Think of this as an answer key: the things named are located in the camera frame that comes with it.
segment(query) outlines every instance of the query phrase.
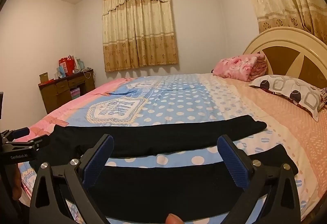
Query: double bed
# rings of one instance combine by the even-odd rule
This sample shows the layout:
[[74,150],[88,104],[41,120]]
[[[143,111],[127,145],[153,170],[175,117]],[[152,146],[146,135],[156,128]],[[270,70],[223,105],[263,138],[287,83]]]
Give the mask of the double bed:
[[[284,27],[269,29],[248,46],[245,54],[251,53],[265,54],[268,74],[292,76],[318,88],[327,87],[327,46],[303,30]],[[297,165],[299,173],[295,180],[301,219],[304,220],[311,212],[315,212],[327,191],[327,109],[323,108],[319,112],[319,121],[316,122],[308,112],[289,100],[249,87],[247,82],[223,79],[210,73],[117,79],[51,112],[32,125],[30,134],[20,141],[51,134],[55,125],[149,126],[219,121],[242,115],[250,115],[254,120],[265,122],[267,128],[234,142],[239,149],[251,155],[282,144]],[[139,158],[110,158],[106,165],[146,169],[196,166],[220,161],[222,159],[217,147],[209,147]],[[19,164],[19,168],[28,200],[36,172],[29,163]],[[248,223],[256,220],[263,202],[264,197],[258,201]],[[82,223],[76,206],[70,202],[68,204],[76,221]],[[225,216],[223,214],[191,223],[216,224]],[[110,218],[108,220],[112,224],[125,223]]]

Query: cream headboard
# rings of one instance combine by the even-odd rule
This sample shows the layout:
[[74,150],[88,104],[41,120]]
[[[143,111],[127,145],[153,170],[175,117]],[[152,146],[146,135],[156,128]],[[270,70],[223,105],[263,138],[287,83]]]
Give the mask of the cream headboard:
[[327,87],[327,45],[312,34],[291,27],[268,29],[256,37],[244,54],[263,53],[268,74],[302,79]]

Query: pink folded blanket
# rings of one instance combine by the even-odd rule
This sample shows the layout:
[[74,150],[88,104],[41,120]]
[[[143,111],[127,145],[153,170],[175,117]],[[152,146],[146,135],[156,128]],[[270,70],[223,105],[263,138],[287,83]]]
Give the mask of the pink folded blanket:
[[222,59],[213,70],[213,74],[222,78],[251,82],[267,71],[267,62],[263,54],[246,54]]

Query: folded black garment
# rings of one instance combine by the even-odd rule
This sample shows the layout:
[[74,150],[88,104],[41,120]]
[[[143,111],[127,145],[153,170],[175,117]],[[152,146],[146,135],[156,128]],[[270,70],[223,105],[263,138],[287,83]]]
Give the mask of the folded black garment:
[[[294,175],[298,173],[282,145],[250,158],[276,167],[288,163]],[[219,162],[148,169],[105,166],[88,191],[107,217],[131,223],[164,223],[169,213],[192,221],[229,212],[243,189],[235,185],[225,164]],[[67,187],[62,192],[71,201]]]
[[140,127],[56,125],[50,135],[50,144],[38,150],[37,159],[29,163],[35,171],[43,162],[51,166],[65,165],[94,147],[104,134],[110,134],[114,139],[112,158],[131,158],[212,147],[223,134],[236,141],[265,128],[266,123],[254,121],[249,115],[205,123]]

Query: metal screw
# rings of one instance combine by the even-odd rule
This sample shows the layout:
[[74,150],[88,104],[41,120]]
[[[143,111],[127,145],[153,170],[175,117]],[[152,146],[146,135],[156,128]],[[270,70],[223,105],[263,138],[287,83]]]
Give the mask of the metal screw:
[[284,164],[283,164],[283,168],[284,168],[285,170],[290,170],[290,169],[291,169],[290,165],[288,165],[287,163],[284,163]]
[[79,160],[78,159],[72,159],[70,161],[70,164],[73,165],[73,166],[77,165],[78,163],[79,163]]
[[253,160],[252,164],[256,167],[260,167],[261,166],[261,161],[260,160]]
[[41,164],[41,169],[45,169],[46,167],[48,167],[48,163],[44,162]]

